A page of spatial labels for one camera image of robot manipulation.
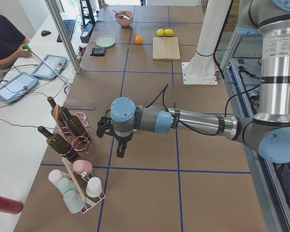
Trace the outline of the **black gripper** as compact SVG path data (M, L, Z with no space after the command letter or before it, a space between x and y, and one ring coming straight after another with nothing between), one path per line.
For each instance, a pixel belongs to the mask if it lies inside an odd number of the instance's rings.
M113 125L114 137L119 142L116 155L117 157L124 157L127 142L129 142L133 137L133 127L131 126L119 126Z

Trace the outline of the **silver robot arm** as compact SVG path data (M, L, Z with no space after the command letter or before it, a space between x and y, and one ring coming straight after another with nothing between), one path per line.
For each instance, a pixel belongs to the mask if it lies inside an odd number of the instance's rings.
M124 156L134 131L167 134L180 128L224 136L274 163L290 162L290 0L240 1L236 32L262 37L257 113L252 118L208 116L154 103L135 105L120 97L111 104L104 131L118 141L118 157Z

